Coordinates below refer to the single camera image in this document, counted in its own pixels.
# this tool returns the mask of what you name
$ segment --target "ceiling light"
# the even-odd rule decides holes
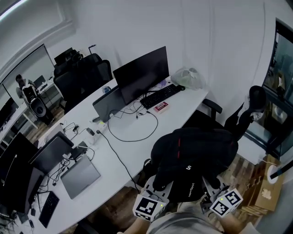
[[[19,7],[20,5],[22,5],[23,3],[25,3],[28,0],[19,0],[17,3],[15,3],[14,5],[12,5],[10,8],[8,8],[6,11],[4,11],[2,13],[2,15],[0,15],[0,21],[2,21],[6,16],[8,16],[11,12],[13,12],[17,7]]]

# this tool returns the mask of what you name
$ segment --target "plastic bag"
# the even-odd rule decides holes
[[[187,69],[186,67],[183,67],[179,69],[171,76],[171,80],[177,85],[182,85],[193,90],[204,89],[206,86],[205,79],[194,68]]]

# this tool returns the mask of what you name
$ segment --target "speaker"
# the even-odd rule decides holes
[[[40,98],[36,98],[31,102],[31,110],[35,113],[40,121],[47,125],[49,125],[54,119],[53,114]]]

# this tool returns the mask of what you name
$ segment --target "gray shirt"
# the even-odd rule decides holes
[[[31,80],[27,80],[27,81],[30,85],[35,85]],[[20,87],[16,87],[16,94],[19,98],[23,98],[22,91],[21,91]]]
[[[152,222],[147,234],[221,234],[205,218],[191,213],[172,213]],[[240,234],[259,234],[251,223]]]

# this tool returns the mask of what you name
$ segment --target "wall molding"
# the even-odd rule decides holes
[[[75,30],[73,21],[66,18],[62,4],[56,1],[56,10],[58,11],[60,21],[57,25],[46,29],[39,33],[36,37],[32,38],[29,42],[23,45],[14,55],[12,55],[6,63],[0,68],[0,83],[5,77],[13,70],[26,56],[28,56],[36,48],[45,44],[54,37],[58,37],[63,31]]]

